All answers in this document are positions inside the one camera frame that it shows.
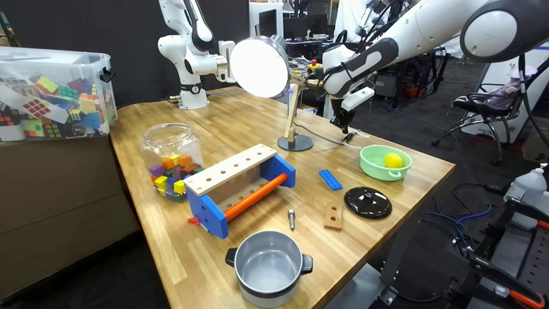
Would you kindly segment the brown cardboard box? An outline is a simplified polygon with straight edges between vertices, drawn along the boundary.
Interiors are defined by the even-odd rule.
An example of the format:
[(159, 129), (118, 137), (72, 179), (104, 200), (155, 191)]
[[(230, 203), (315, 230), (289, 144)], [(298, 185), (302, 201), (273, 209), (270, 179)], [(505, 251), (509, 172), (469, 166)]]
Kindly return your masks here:
[(108, 137), (0, 143), (0, 302), (137, 230)]

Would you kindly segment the wooden and blue toy workbench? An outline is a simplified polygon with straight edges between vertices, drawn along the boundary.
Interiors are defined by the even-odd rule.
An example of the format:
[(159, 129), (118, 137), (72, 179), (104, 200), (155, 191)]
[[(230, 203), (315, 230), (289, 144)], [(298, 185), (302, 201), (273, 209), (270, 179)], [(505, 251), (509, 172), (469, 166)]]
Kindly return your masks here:
[(226, 239), (229, 221), (224, 211), (283, 173), (288, 178), (278, 187), (293, 188), (296, 169), (262, 143), (218, 162), (184, 180), (192, 217), (214, 236)]

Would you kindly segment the orange toy rod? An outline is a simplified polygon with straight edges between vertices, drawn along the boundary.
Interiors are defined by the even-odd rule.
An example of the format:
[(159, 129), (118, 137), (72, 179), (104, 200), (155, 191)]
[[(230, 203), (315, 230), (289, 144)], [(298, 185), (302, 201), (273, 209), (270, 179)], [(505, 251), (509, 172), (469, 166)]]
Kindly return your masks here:
[(287, 174), (283, 173), (274, 178), (271, 181), (268, 181), (266, 184), (262, 185), (257, 189), (257, 191), (251, 192), (248, 196), (244, 197), (241, 201), (237, 202), (231, 208), (224, 211), (224, 215), (227, 221), (231, 221), (237, 215), (245, 211), (257, 201), (263, 199), (266, 195), (272, 192), (275, 188), (280, 186), (283, 182), (287, 180)]

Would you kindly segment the monitor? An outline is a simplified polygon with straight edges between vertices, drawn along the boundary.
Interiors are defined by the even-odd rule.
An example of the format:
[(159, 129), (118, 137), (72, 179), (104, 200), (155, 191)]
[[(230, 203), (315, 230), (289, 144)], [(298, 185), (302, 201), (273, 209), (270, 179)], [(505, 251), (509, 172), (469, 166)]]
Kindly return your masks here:
[(249, 31), (251, 36), (283, 36), (283, 3), (249, 2)]

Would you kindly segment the clear glass jar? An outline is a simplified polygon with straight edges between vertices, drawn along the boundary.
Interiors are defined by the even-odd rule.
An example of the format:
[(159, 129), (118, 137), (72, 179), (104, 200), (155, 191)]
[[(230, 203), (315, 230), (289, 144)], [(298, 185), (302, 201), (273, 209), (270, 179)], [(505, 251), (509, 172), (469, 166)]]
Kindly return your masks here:
[(199, 139), (184, 123), (164, 123), (150, 127), (142, 135), (139, 150), (147, 170), (149, 166), (171, 155), (190, 155), (205, 168)]

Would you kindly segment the green bowl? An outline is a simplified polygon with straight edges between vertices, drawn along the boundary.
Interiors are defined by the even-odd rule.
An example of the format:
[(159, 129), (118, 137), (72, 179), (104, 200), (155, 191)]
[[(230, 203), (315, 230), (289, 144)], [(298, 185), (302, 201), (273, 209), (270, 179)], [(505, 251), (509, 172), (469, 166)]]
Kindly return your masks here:
[[(398, 156), (401, 166), (390, 167), (386, 165), (387, 156)], [(406, 152), (384, 145), (369, 145), (359, 151), (359, 164), (368, 176), (381, 181), (398, 181), (406, 176), (413, 164), (413, 160)]]

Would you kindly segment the wooden piece with two holes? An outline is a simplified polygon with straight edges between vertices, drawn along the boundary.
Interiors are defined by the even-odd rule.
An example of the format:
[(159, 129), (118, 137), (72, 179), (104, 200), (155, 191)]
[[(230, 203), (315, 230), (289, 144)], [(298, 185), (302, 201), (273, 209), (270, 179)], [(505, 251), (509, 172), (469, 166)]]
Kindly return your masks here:
[(343, 226), (343, 204), (335, 202), (326, 206), (324, 213), (324, 227), (335, 231), (341, 231)]

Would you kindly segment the black pot lid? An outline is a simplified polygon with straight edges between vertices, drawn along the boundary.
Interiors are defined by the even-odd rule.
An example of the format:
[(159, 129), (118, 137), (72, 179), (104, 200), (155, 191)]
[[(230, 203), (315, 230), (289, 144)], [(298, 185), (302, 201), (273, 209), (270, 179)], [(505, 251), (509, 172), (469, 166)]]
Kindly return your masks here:
[(344, 195), (344, 203), (351, 213), (366, 219), (380, 220), (392, 213), (390, 199), (375, 188), (351, 188)]

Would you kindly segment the white plastic bottle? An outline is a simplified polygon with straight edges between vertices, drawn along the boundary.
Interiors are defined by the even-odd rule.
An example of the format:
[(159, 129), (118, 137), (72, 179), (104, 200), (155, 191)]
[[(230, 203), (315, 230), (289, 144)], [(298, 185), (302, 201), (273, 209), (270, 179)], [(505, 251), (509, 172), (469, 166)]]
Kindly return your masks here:
[(527, 174), (515, 178), (504, 194), (504, 202), (506, 202), (509, 197), (521, 200), (527, 191), (541, 194), (544, 193), (547, 190), (547, 181), (543, 175), (545, 172), (544, 168), (547, 166), (547, 163), (540, 164), (539, 167), (531, 170)]

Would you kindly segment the blue toy brick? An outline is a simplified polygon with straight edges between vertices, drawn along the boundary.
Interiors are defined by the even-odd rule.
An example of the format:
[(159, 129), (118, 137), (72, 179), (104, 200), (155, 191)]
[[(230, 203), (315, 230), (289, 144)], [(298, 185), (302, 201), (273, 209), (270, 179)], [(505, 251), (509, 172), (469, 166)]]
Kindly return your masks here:
[(318, 174), (332, 191), (339, 191), (343, 189), (342, 184), (329, 170), (320, 170)]

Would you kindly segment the office chair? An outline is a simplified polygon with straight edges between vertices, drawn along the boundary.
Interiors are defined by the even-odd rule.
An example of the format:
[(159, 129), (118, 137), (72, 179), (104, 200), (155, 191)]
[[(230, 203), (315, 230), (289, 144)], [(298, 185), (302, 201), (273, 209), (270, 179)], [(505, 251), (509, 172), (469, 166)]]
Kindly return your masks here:
[(527, 90), (549, 68), (549, 58), (534, 68), (530, 73), (525, 66), (525, 55), (519, 56), (519, 63), (510, 71), (510, 80), (506, 84), (497, 84), (498, 88), (491, 92), (468, 93), (458, 97), (452, 107), (461, 108), (469, 113), (461, 118), (455, 125), (443, 132), (441, 137), (432, 141), (433, 146), (438, 146), (440, 141), (455, 130), (461, 130), (476, 124), (486, 125), (492, 132), (498, 149), (498, 156), (492, 160), (492, 165), (500, 166), (503, 160), (503, 145), (494, 123), (502, 122), (506, 134), (506, 145), (510, 144), (510, 126), (508, 122), (519, 115), (519, 108), (523, 106), (527, 112), (529, 121), (540, 134), (544, 143), (549, 147), (549, 139), (545, 138), (538, 123), (533, 118)]

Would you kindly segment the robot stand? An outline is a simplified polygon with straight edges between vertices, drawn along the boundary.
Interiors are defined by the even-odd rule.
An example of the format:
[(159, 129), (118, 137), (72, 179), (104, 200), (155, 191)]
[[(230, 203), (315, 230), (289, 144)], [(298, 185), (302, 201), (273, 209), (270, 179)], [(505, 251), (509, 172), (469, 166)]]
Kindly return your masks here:
[(549, 192), (510, 198), (444, 297), (458, 309), (549, 309)]

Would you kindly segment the clear plastic storage bin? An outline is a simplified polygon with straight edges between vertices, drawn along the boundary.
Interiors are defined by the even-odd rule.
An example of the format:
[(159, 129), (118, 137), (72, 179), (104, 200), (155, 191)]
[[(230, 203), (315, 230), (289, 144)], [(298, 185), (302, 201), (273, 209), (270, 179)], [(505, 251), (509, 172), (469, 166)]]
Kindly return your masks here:
[(0, 46), (0, 77), (29, 79), (44, 75), (60, 82), (93, 78), (112, 85), (115, 73), (110, 59), (104, 53)]

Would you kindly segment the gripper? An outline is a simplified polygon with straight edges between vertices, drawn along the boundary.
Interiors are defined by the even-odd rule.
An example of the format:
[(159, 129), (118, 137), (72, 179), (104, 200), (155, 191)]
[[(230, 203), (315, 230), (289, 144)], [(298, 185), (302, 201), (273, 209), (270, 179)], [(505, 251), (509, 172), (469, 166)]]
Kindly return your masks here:
[(343, 106), (343, 98), (331, 97), (331, 107), (333, 110), (333, 117), (330, 120), (332, 125), (335, 125), (339, 129), (342, 129), (343, 134), (349, 133), (349, 125), (353, 121), (356, 113), (355, 108), (347, 110)]

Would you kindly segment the heap of coloured cubes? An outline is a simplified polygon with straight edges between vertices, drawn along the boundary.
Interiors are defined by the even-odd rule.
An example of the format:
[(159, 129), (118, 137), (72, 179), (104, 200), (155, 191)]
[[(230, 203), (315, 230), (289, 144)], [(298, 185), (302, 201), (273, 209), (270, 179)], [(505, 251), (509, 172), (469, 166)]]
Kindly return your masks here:
[(190, 155), (173, 154), (149, 166), (148, 172), (154, 190), (173, 202), (184, 202), (187, 193), (184, 180), (202, 172), (203, 166)]

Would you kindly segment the heap of puzzle cubes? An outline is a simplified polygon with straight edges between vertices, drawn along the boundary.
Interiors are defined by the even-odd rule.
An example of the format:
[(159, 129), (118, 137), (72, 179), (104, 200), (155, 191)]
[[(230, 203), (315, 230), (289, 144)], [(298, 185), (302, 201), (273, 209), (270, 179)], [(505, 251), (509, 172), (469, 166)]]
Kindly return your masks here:
[(102, 137), (117, 117), (112, 85), (99, 79), (0, 77), (0, 142)]

